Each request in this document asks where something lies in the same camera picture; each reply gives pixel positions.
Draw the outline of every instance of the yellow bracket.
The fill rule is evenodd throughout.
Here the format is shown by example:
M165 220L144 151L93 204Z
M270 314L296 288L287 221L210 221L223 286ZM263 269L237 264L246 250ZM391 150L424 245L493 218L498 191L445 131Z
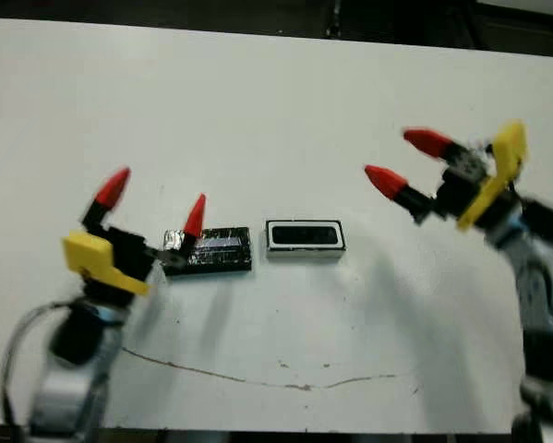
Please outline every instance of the yellow bracket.
M114 267L112 244L90 233L72 232L63 238L66 265L85 277L130 293L147 295L149 285L133 279Z
M506 125L491 146L496 161L496 176L489 177L481 185L477 197L457 221L457 228L461 231L469 229L481 217L523 168L527 156L523 123L514 121Z

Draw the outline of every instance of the red gripper tip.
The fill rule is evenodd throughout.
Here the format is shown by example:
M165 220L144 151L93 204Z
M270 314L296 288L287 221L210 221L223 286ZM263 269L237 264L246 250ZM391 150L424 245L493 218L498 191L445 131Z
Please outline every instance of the red gripper tip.
M407 180L389 169L368 165L365 167L365 173L367 173L375 188L391 200L407 186Z
M206 196L204 194L200 194L194 208L190 211L190 215L187 216L187 221L183 229L185 233L189 233L195 237L200 237L200 233L202 232L202 219L204 219L205 203Z
M104 186L102 186L98 195L95 196L95 201L109 210L113 209L122 195L122 191L126 186L129 176L130 168L124 168L118 171L108 179Z
M431 129L405 129L403 138L430 157L437 159L444 155L446 148L454 143L450 138Z

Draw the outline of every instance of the black rectangular object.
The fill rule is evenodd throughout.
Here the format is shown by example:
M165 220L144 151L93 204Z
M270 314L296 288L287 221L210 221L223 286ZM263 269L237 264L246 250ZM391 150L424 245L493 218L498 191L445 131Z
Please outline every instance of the black rectangular object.
M181 231L166 231L163 249L179 249L182 235ZM205 229L183 268L163 265L167 276L233 270L251 270L249 229L246 227Z
M345 251L337 220L268 220L266 242L269 257L340 257Z

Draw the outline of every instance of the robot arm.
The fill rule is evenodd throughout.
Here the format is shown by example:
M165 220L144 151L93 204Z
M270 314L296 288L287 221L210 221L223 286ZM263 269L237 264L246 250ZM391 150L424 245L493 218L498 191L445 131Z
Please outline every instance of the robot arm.
M408 129L404 138L448 168L435 198L411 188L394 172L367 166L373 185L409 210L416 223L435 213L452 216L457 228L482 230L509 260L516 278L526 374L521 395L530 414L517 420L521 441L553 441L553 210L514 189L526 158L523 125L505 127L482 150L471 150L429 129ZM488 172L493 158L496 175Z
M174 267L186 264L204 215L201 195L184 227L177 251L160 251L145 239L102 222L122 195L130 171L111 177L91 203L82 224L87 232L73 232L63 239L67 266L84 282L82 295L68 304L33 311L30 321L52 307L68 307L69 314L57 328L48 347L45 368L35 393L28 425L18 429L22 441L91 442L97 437L108 394L108 377L122 347L122 327L135 294L146 295L145 282L155 259ZM2 374L4 421L15 424L7 396L13 354L30 321L12 337Z

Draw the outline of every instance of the table surface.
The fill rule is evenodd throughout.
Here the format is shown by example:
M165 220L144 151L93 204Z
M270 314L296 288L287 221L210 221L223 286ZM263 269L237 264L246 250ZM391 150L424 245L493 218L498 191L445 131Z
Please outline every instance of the table surface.
M139 299L105 424L309 432L507 432L521 410L513 277L480 233L416 227L365 163L433 191L401 138L527 124L520 183L553 202L553 58L0 19L0 359L20 316L77 293L60 238L133 170L114 224L158 245L199 192L248 226L253 270ZM269 261L267 219L339 219L340 261ZM26 415L58 318L25 341Z

